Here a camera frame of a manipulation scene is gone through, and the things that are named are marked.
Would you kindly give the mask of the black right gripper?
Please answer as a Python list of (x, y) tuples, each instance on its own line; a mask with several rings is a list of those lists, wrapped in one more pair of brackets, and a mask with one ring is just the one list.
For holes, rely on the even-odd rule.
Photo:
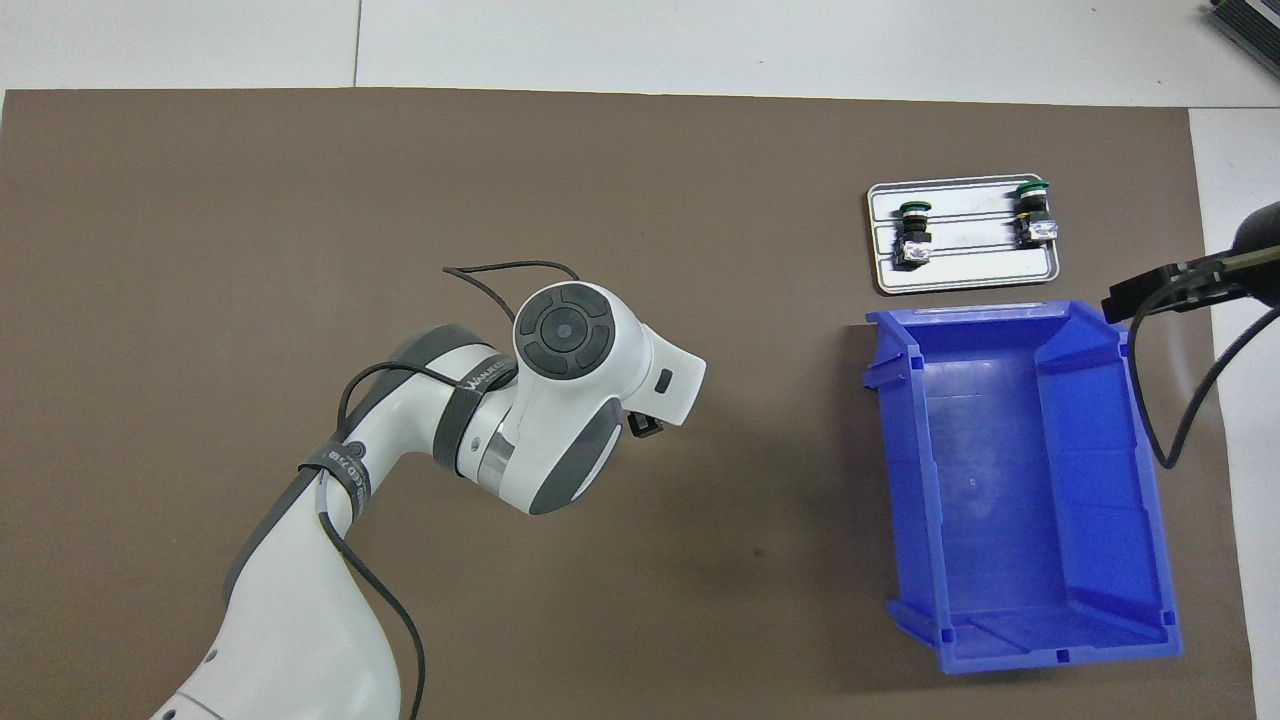
[(1102, 313), (1108, 323), (1137, 319), (1149, 305), (1149, 314), (1189, 313), (1216, 304), (1244, 299), (1247, 293), (1268, 306), (1279, 304), (1279, 201), (1253, 211), (1236, 231), (1235, 256), (1268, 251), (1270, 259), (1233, 274), (1222, 260), (1194, 260), (1157, 266), (1108, 288)]

